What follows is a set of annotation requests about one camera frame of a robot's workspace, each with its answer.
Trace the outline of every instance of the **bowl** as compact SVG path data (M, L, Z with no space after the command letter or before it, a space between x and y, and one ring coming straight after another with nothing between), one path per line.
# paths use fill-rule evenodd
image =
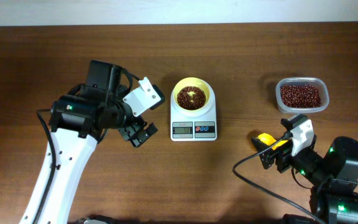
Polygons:
M318 90L318 95L321 99L321 106L317 108L292 108L285 105L281 99L280 88L284 85L310 85ZM282 113L315 113L323 111L327 108L329 104L329 96L326 84L318 79L318 78L311 78L311 77L296 77L296 78L284 78L281 80L276 86L276 99L277 99L277 108Z
M205 104L201 108L198 108L197 110L187 110L179 106L178 104L178 93L180 90L182 90L186 86L195 86L200 88L205 93ZM213 93L212 88L208 83L206 83L204 80L195 78L195 77L189 77L184 78L180 80L172 91L172 104L174 105L175 109L182 113L185 116L200 116L204 113L206 113L211 107L214 105L215 102L215 95Z

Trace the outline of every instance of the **clear plastic container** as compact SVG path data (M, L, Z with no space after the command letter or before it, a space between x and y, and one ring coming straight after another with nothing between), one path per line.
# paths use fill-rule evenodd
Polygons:
M317 108L291 108L284 105L281 99L280 88L283 85L311 85L318 90L318 94L321 99L321 106ZM315 113L320 112L327 108L329 104L329 96L326 84L318 78L309 78L309 77L296 77L296 78L284 78L276 86L276 99L277 99L277 108L282 113Z

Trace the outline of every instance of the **green light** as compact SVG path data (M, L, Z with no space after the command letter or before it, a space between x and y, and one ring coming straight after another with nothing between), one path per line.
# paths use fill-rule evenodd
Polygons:
M338 210L341 212L346 212L346 208L343 205L338 205Z

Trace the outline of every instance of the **red beans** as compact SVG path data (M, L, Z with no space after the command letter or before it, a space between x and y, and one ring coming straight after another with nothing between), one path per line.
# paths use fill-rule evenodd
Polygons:
M292 108L316 108L321 106L318 90L311 85L284 85L280 88L281 99Z
M178 104L186 110L197 110L204 106L206 97L203 90L195 86L186 86L178 93Z

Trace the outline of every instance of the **yellow object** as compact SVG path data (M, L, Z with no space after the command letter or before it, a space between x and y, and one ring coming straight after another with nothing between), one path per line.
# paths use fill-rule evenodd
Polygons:
M273 143L276 142L276 139L274 139L271 135L263 133L258 135L258 139L265 143L268 146L271 146ZM272 147L273 150L276 150L276 148L284 145L288 140L281 140L279 141L275 146Z
M189 78L184 78L182 80L180 80L177 85L175 85L174 89L173 89L173 98L175 99L175 103L177 105L178 104L178 93L180 92L180 90L182 90L184 87L186 86L195 86L200 88L204 93L205 93L205 104L204 106L207 104L208 100L209 100L209 89L208 86L205 84L204 80L201 80L199 78L195 78L195 77L189 77ZM197 110L192 110L192 112L201 110L203 107L197 109Z

